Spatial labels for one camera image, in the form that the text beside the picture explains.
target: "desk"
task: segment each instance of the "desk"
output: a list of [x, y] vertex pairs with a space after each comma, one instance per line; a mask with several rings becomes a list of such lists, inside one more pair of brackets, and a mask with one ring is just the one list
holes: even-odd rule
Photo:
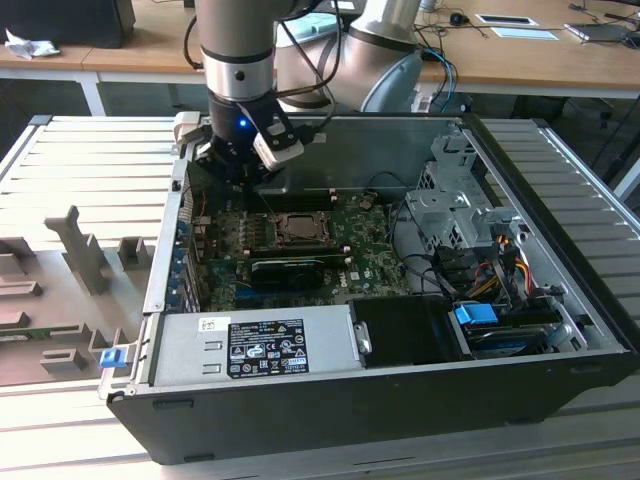
[[[93, 115], [105, 108], [97, 85], [100, 82], [204, 84], [182, 56], [184, 32], [193, 15], [182, 2], [153, 3], [133, 0], [136, 26], [128, 44], [117, 50], [62, 46], [58, 57], [22, 60], [0, 52], [0, 77], [69, 80], [82, 86]], [[541, 28], [561, 28], [590, 17], [569, 10], [569, 0], [446, 0], [446, 7], [462, 7], [474, 24], [476, 13], [524, 15]], [[610, 2], [588, 3], [599, 16], [605, 12], [628, 15], [634, 7]], [[448, 25], [446, 7], [425, 20]], [[459, 70], [458, 91], [511, 95], [635, 98], [640, 93], [640, 52], [622, 45], [580, 45], [573, 34], [554, 31], [559, 41], [505, 39], [483, 30], [484, 39], [472, 28], [449, 29], [444, 37], [447, 57]], [[435, 35], [428, 36], [437, 44]], [[192, 55], [199, 59], [197, 27], [191, 36]], [[419, 90], [431, 92], [442, 81], [442, 68], [426, 64]]]
[[[417, 23], [449, 26], [455, 8], [462, 8], [476, 26], [486, 26], [476, 18], [478, 13], [530, 17], [540, 25], [532, 28], [591, 22], [568, 5], [569, 0], [446, 0], [437, 12], [418, 15]], [[598, 1], [587, 6], [603, 21], [610, 21], [603, 16], [607, 12], [630, 15], [640, 10]], [[581, 45], [566, 30], [552, 31], [557, 41], [500, 38], [488, 28], [482, 32], [488, 38], [474, 28], [451, 27], [442, 39], [447, 58], [458, 68], [460, 92], [602, 98], [635, 98], [640, 93], [640, 52], [623, 45]], [[435, 34], [425, 36], [432, 46], [438, 45]], [[425, 66], [421, 89], [433, 91], [441, 81], [440, 65]]]
[[[135, 29], [124, 48], [62, 45], [60, 55], [33, 60], [0, 49], [0, 78], [78, 82], [92, 115], [107, 113], [98, 89], [101, 82], [169, 84], [172, 103], [176, 84], [204, 85], [204, 75], [194, 72], [182, 56], [184, 33], [194, 10], [178, 1], [133, 0], [133, 5]], [[200, 60], [197, 26], [190, 46], [191, 55]]]

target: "metal slotted platform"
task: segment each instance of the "metal slotted platform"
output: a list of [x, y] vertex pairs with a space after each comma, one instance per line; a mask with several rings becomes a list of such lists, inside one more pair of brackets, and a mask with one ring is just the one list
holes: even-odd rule
[[33, 250], [59, 249], [44, 217], [76, 205], [102, 248], [155, 245], [175, 156], [171, 118], [53, 117], [30, 125], [0, 165], [0, 231]]
[[[562, 140], [532, 120], [485, 125], [634, 320], [640, 320], [640, 222]], [[498, 182], [488, 175], [489, 184]], [[509, 203], [501, 188], [500, 201]]]
[[[142, 237], [153, 256], [177, 158], [173, 143], [171, 118], [32, 121], [0, 163], [0, 242], [24, 238], [35, 256], [1, 243], [0, 253], [18, 260], [19, 268], [4, 270], [0, 287], [11, 293], [28, 282], [40, 293], [0, 295], [0, 321], [20, 313], [32, 331], [84, 325], [107, 342], [119, 330], [128, 339], [137, 337], [149, 269], [125, 268], [118, 246], [123, 237]], [[107, 286], [100, 295], [88, 294], [63, 257], [58, 233], [44, 224], [49, 215], [66, 215], [71, 205], [78, 208], [80, 231], [93, 234], [103, 251], [100, 275]], [[89, 351], [93, 343], [84, 340], [66, 345], [86, 360], [83, 368], [55, 374], [43, 369], [43, 352], [59, 349], [59, 343], [51, 337], [0, 343], [0, 385], [99, 378], [101, 369]]]

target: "white sticker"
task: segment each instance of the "white sticker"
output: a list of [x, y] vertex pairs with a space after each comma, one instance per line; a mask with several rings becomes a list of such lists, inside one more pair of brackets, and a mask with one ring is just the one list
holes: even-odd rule
[[306, 365], [307, 364], [307, 359], [306, 358], [290, 358], [287, 363], [289, 365], [291, 365], [291, 366], [293, 366], [293, 365]]
[[327, 134], [326, 133], [316, 133], [316, 136], [313, 137], [312, 143], [327, 143]]
[[198, 321], [199, 332], [226, 332], [229, 330], [231, 317], [202, 317]]
[[29, 340], [29, 337], [26, 335], [5, 335], [4, 337], [0, 337], [0, 343], [2, 342], [26, 342]]
[[[336, 2], [331, 2], [331, 6], [333, 8], [336, 8]], [[343, 10], [355, 10], [356, 7], [353, 4], [353, 2], [345, 2], [345, 1], [341, 1], [338, 0], [338, 7], [340, 7]]]

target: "floor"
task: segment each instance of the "floor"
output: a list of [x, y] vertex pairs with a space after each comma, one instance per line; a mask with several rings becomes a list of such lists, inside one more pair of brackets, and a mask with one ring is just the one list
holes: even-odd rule
[[[169, 91], [160, 84], [102, 84], [105, 104], [112, 115], [172, 116], [182, 110], [207, 110], [207, 98], [201, 85], [179, 85], [182, 106], [174, 108]], [[469, 103], [460, 95], [458, 104]], [[473, 95], [472, 111], [483, 117], [508, 118], [516, 98], [506, 95]], [[572, 99], [560, 108], [557, 99], [533, 98], [526, 102], [525, 117], [546, 118], [563, 140], [588, 164], [593, 162], [610, 133], [627, 113], [632, 101], [613, 100], [608, 104], [591, 99]], [[561, 111], [555, 119], [552, 117]], [[603, 124], [601, 113], [610, 112], [611, 118]], [[35, 80], [0, 80], [0, 158], [20, 135], [35, 114], [89, 115], [79, 85], [72, 82], [44, 82]], [[606, 172], [611, 160], [619, 154], [637, 133], [640, 125], [640, 107], [636, 108], [616, 139], [611, 142], [595, 166], [599, 175]], [[640, 149], [633, 160], [640, 157]], [[622, 172], [612, 182], [615, 186]], [[640, 189], [629, 198], [628, 204], [640, 210]]]

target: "motherboard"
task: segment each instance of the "motherboard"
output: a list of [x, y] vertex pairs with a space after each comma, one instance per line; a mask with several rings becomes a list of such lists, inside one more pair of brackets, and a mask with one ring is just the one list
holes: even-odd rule
[[208, 212], [200, 278], [209, 311], [344, 304], [410, 293], [372, 194], [238, 198]]

